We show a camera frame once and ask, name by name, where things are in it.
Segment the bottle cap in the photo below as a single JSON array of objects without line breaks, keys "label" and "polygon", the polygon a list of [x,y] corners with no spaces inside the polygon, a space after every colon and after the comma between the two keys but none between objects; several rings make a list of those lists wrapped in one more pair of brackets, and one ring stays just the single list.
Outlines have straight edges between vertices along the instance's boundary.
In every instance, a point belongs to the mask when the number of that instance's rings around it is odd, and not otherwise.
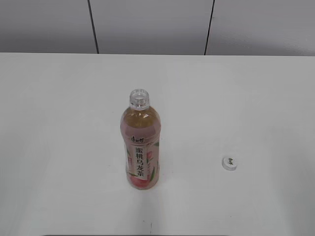
[{"label": "bottle cap", "polygon": [[234,157],[224,156],[222,159],[222,165],[226,170],[234,171],[237,168],[238,162]]}]

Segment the green leaf illustration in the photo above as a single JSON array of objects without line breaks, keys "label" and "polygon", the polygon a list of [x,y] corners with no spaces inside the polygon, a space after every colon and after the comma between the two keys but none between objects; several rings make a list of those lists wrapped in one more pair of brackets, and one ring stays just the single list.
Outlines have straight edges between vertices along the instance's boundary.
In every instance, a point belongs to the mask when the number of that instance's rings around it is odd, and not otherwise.
[{"label": "green leaf illustration", "polygon": [[150,182],[153,180],[154,178],[154,170],[155,170],[155,167],[153,167],[153,171],[152,171],[152,174],[151,174],[151,178],[150,178]]},{"label": "green leaf illustration", "polygon": [[130,172],[129,172],[129,174],[132,175],[132,176],[137,176],[137,175],[135,175],[135,174],[133,174],[133,173],[130,173]]}]

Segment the bottle mouth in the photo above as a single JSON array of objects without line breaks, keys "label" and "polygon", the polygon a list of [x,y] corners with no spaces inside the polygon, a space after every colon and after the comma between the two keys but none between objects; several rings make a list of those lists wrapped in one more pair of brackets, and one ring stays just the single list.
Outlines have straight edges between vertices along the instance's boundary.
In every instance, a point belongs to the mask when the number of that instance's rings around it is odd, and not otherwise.
[{"label": "bottle mouth", "polygon": [[149,93],[144,89],[135,89],[131,92],[130,98],[130,107],[137,111],[142,111],[150,106]]}]

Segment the plastic bottle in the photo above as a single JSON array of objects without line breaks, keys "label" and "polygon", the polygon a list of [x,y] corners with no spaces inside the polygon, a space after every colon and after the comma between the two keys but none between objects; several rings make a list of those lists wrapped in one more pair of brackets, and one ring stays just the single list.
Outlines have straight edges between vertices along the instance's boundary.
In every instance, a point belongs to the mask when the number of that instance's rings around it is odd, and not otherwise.
[{"label": "plastic bottle", "polygon": [[149,189],[159,176],[161,122],[144,89],[131,92],[120,128],[125,141],[127,179],[137,189]]}]

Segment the white table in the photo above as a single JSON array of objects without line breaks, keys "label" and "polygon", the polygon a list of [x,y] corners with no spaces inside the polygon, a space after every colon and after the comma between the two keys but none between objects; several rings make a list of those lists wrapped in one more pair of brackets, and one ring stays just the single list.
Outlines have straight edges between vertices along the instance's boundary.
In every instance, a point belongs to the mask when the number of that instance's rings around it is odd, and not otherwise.
[{"label": "white table", "polygon": [[[314,65],[0,54],[0,235],[315,235]],[[162,120],[147,191],[126,180],[119,128],[139,87]]]}]

